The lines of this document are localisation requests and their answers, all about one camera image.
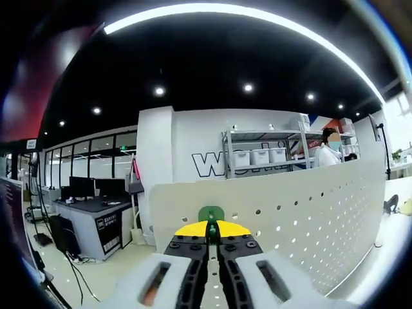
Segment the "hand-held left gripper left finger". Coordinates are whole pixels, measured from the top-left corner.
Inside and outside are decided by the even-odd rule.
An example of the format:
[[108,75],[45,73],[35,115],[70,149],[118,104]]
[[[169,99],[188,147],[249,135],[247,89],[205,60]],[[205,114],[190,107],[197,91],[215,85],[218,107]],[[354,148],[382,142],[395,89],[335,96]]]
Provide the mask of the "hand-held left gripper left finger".
[[106,308],[199,308],[207,281],[208,222],[177,230],[162,254],[152,254],[119,279]]

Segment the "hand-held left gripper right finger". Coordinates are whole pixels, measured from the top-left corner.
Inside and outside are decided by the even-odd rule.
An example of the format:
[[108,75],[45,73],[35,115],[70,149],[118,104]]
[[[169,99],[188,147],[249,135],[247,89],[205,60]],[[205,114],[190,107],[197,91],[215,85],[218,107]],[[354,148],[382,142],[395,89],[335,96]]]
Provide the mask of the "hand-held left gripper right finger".
[[329,299],[310,276],[275,250],[263,252],[245,227],[223,220],[218,226],[220,278],[230,308],[356,308]]

